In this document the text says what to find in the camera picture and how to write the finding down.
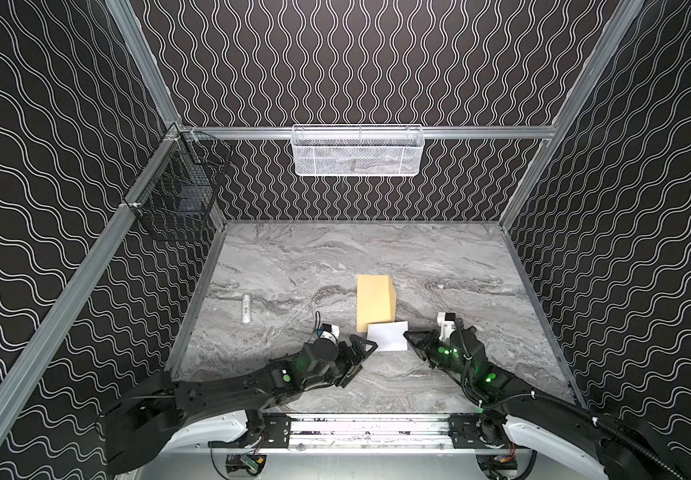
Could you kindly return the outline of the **blue floral letter paper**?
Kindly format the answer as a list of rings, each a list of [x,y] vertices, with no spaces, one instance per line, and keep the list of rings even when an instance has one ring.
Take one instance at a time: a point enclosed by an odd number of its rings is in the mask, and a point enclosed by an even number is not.
[[[367,328],[367,339],[377,344],[377,352],[407,351],[407,329],[406,321],[373,323]]]

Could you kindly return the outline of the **tan kraft envelope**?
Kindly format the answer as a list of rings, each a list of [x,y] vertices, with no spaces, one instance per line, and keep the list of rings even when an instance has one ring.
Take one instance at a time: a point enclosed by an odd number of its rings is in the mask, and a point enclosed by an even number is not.
[[[369,325],[395,322],[397,292],[389,275],[357,276],[357,332]]]

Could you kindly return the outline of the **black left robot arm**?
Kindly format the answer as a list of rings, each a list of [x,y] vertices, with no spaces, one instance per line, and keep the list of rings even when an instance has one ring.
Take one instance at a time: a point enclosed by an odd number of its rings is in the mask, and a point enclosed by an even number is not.
[[[190,424],[239,411],[259,412],[304,392],[345,387],[379,344],[358,335],[337,343],[317,338],[295,354],[270,360],[249,374],[190,382],[156,372],[101,415],[106,472],[123,474],[151,462]]]

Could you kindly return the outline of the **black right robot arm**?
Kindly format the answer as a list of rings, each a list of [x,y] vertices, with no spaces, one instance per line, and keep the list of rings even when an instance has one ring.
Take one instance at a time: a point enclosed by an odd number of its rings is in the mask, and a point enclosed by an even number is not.
[[[589,479],[687,476],[647,422],[625,422],[532,386],[487,359],[475,328],[403,336],[421,361],[447,374],[479,410],[473,432],[487,446],[525,447]]]

